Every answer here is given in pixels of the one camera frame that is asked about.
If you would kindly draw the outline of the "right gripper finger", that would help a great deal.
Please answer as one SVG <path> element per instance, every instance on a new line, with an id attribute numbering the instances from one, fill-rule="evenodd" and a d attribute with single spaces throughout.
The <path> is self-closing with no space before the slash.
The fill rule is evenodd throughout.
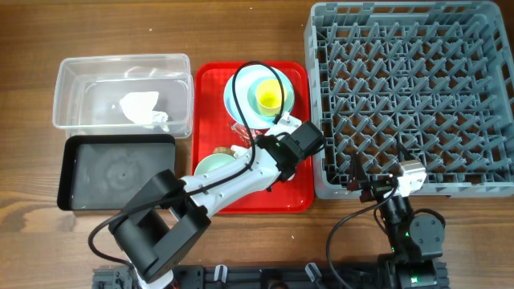
<path id="1" fill-rule="evenodd" d="M 360 185 L 366 182 L 366 174 L 361 164 L 361 154 L 354 152 L 350 161 L 350 184 Z"/>
<path id="2" fill-rule="evenodd" d="M 410 154 L 410 152 L 403 146 L 403 144 L 399 141 L 396 145 L 397 153 L 398 153 L 398 161 L 412 161 L 414 157 Z"/>

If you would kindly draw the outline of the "red snack wrapper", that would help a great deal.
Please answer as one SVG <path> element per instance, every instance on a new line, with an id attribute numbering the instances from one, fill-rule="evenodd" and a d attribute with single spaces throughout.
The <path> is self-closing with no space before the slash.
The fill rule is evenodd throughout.
<path id="1" fill-rule="evenodd" d="M 234 123 L 230 126 L 231 130 L 234 131 L 242 140 L 249 141 L 250 137 L 246 127 L 239 123 Z"/>

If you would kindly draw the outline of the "brown food stick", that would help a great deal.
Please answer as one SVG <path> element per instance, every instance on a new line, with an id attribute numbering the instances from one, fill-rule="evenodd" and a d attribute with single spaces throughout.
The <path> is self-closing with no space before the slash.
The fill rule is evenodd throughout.
<path id="1" fill-rule="evenodd" d="M 235 152 L 231 148 L 227 147 L 217 147 L 214 149 L 214 154 L 222 153 L 230 156 L 234 156 Z"/>

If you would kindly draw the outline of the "white paper napkin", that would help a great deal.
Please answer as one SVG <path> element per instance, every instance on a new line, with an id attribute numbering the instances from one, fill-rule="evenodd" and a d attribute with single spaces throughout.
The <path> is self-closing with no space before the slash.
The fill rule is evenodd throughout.
<path id="1" fill-rule="evenodd" d="M 134 124 L 144 128 L 154 128 L 169 120 L 166 112 L 155 111 L 159 92 L 130 92 L 120 100 L 120 107 L 125 117 Z"/>

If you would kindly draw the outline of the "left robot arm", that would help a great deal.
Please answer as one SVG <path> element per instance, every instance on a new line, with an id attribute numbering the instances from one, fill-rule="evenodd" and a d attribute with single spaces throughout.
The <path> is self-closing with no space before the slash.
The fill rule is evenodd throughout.
<path id="1" fill-rule="evenodd" d="M 150 284 L 171 271 L 211 224 L 211 217 L 251 193 L 294 176 L 324 146 L 310 121 L 291 132 L 258 136 L 255 146 L 227 165 L 197 176 L 154 175 L 108 226 L 116 243 Z"/>

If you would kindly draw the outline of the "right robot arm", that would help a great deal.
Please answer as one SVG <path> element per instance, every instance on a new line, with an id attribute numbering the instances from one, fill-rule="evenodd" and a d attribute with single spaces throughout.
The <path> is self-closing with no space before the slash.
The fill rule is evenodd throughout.
<path id="1" fill-rule="evenodd" d="M 409 195 L 422 188 L 425 166 L 405 147 L 397 146 L 398 174 L 371 179 L 363 169 L 361 155 L 350 159 L 347 189 L 361 192 L 362 202 L 375 201 L 381 214 L 381 227 L 392 252 L 377 258 L 377 288 L 448 288 L 447 266 L 437 258 L 443 255 L 446 222 L 430 209 L 414 210 Z"/>

